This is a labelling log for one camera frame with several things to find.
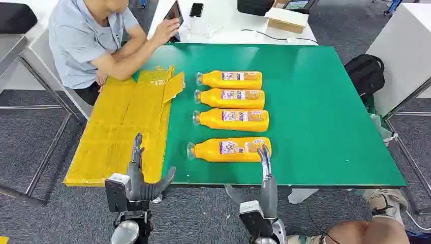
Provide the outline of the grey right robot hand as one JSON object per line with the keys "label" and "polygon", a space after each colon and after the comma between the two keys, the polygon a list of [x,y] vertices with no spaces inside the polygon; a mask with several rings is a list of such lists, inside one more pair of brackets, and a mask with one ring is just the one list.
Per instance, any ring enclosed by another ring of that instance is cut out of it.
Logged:
{"label": "grey right robot hand", "polygon": [[270,153],[265,144],[257,149],[257,153],[260,156],[262,165],[262,184],[259,195],[247,197],[234,190],[230,184],[224,184],[224,187],[228,196],[237,206],[240,206],[243,202],[257,200],[264,218],[275,219],[277,218],[278,188],[276,178],[272,175]]}

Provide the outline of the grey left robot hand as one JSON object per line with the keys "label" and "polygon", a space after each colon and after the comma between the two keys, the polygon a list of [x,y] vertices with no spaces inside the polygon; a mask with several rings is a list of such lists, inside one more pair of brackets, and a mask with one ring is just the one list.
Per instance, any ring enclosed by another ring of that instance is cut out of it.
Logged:
{"label": "grey left robot hand", "polygon": [[142,134],[138,133],[134,138],[132,157],[127,167],[126,175],[131,180],[131,191],[128,197],[130,201],[153,201],[157,199],[172,183],[176,172],[176,167],[171,166],[167,175],[158,182],[145,182],[142,172],[142,153],[144,152],[144,147],[141,147],[142,137]]}

